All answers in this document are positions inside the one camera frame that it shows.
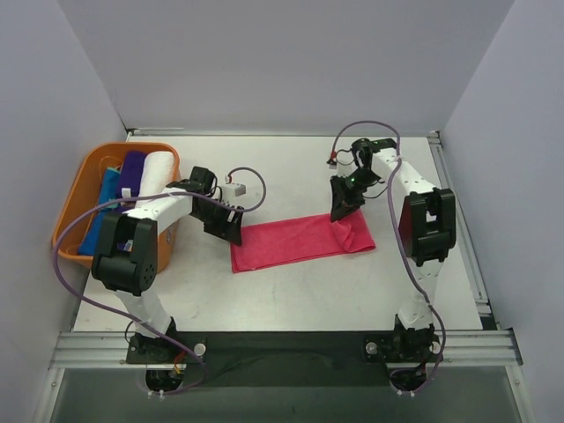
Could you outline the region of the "pink towel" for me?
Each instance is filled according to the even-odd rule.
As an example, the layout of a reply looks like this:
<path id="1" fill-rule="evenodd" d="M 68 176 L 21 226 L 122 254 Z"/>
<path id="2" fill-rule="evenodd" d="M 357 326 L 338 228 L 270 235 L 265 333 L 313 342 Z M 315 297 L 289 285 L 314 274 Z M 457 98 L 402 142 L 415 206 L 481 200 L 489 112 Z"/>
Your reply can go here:
<path id="1" fill-rule="evenodd" d="M 245 226 L 241 236 L 231 247 L 233 273 L 376 249 L 361 211 L 335 222 L 321 214 Z"/>

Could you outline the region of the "purple towel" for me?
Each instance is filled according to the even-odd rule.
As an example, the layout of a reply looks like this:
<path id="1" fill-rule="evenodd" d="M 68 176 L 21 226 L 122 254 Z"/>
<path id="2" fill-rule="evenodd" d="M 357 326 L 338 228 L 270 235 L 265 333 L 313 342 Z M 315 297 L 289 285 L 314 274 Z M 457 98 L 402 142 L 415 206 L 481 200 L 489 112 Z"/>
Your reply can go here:
<path id="1" fill-rule="evenodd" d="M 138 196 L 146 156 L 146 153 L 140 151 L 126 153 L 115 188 L 115 195 L 118 198 Z"/>

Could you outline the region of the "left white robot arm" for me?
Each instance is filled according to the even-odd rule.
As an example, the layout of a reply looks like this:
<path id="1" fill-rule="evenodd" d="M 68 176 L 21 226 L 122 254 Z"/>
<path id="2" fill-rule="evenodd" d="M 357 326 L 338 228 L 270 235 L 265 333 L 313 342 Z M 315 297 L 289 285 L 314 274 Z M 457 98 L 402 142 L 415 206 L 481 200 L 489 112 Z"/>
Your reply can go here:
<path id="1" fill-rule="evenodd" d="M 93 256 L 93 277 L 137 318 L 130 346 L 166 363 L 182 349 L 174 318 L 152 288 L 159 272 L 160 238 L 172 234 L 178 221 L 190 216 L 203 223 L 206 233 L 242 245 L 243 213 L 235 201 L 246 194 L 246 187 L 230 176 L 225 184 L 217 185 L 212 171 L 194 167 L 189 178 L 170 182 L 162 193 L 163 197 L 103 218 Z M 152 333 L 146 325 L 158 332 Z"/>

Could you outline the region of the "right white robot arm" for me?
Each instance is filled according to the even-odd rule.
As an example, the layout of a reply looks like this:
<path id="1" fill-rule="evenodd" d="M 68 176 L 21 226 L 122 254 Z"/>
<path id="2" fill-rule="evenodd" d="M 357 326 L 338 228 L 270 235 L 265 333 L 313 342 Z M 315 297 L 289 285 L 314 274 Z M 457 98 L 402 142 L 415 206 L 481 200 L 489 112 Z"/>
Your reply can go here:
<path id="1" fill-rule="evenodd" d="M 394 330 L 377 344 L 388 361 L 422 361 L 440 351 L 434 325 L 434 297 L 442 266 L 456 244 L 456 199 L 451 189 L 426 180 L 397 152 L 391 138 L 360 138 L 350 148 L 352 164 L 330 178 L 331 221 L 344 219 L 382 183 L 400 256 L 411 280 L 408 298 L 395 316 Z"/>

